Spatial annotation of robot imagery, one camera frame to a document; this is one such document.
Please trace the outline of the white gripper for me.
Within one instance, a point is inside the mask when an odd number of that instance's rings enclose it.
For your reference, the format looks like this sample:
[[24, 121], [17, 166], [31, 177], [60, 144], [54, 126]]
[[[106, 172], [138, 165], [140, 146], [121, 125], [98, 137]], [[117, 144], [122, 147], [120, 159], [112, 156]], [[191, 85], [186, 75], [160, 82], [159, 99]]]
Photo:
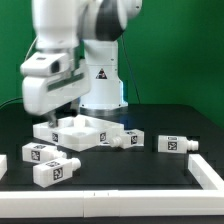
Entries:
[[23, 80], [22, 93], [24, 109], [32, 115], [47, 113], [50, 128], [58, 127], [58, 119], [53, 111], [90, 91], [90, 79], [85, 60], [79, 63], [69, 79], [60, 80], [59, 76], [49, 78], [28, 76]]

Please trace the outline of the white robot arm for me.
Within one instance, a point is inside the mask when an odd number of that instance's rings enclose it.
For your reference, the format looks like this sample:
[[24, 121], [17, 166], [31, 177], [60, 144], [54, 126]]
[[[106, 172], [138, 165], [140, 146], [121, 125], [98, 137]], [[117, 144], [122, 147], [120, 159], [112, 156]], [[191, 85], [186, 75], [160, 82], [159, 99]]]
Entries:
[[118, 42], [142, 0], [32, 0], [37, 52], [20, 70], [25, 110], [58, 125], [67, 103], [88, 115], [125, 109]]

